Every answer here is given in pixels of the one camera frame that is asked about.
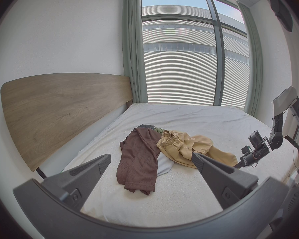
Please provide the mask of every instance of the building window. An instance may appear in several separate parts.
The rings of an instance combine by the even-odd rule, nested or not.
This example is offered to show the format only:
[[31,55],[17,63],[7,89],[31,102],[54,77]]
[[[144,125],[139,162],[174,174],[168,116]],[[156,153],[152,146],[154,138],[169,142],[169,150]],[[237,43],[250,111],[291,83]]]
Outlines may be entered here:
[[[223,13],[218,12],[225,57],[219,104],[243,110],[249,84],[245,26],[239,10],[214,3]],[[207,0],[142,0],[142,22],[149,103],[215,105],[219,46]]]

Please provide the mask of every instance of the headboard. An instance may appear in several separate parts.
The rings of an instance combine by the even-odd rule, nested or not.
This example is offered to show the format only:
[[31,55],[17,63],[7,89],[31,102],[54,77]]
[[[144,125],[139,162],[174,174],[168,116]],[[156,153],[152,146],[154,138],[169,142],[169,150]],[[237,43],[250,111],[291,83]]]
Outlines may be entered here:
[[1,87],[12,140],[32,171],[74,136],[131,99],[129,77],[121,75],[43,74]]

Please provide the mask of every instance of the pile of clothes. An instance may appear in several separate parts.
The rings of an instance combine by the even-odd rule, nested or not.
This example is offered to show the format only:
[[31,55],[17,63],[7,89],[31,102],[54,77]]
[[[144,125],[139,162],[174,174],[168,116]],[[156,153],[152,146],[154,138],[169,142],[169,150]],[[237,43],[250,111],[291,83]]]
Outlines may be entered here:
[[121,161],[116,178],[125,189],[139,189],[146,195],[155,191],[156,178],[171,170],[174,162],[196,168],[191,161],[192,153],[207,155],[229,166],[236,165],[234,154],[213,146],[208,137],[164,130],[153,125],[140,125],[120,142]]

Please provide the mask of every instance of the bed sheet wrinkle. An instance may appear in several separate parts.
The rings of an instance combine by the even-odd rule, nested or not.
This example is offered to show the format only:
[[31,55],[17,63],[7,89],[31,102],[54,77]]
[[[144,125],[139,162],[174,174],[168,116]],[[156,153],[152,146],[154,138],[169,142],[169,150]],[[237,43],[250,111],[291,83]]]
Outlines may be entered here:
[[[83,213],[117,224],[164,227],[197,221],[222,211],[200,173],[177,163],[168,173],[157,177],[155,192],[149,196],[140,191],[131,193],[117,183],[119,142],[140,124],[204,135],[215,147],[233,153],[238,160],[241,148],[251,145],[248,140],[251,132],[258,130],[268,137],[271,131],[262,122],[231,107],[132,104],[65,168],[111,154],[112,162],[84,204]],[[259,183],[268,176],[283,181],[293,166],[292,151],[293,146],[283,141],[282,147],[268,154],[256,168],[242,170],[258,176]]]

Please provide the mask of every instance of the blue sky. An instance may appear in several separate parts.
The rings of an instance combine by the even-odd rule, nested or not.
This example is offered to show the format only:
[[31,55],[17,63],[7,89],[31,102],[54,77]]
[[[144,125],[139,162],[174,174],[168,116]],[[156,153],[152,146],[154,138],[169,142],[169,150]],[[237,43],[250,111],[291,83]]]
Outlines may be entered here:
[[[241,23],[244,22],[239,10],[219,1],[214,0],[214,3],[218,13],[234,18]],[[206,0],[142,0],[142,6],[151,5],[186,5],[208,9]]]

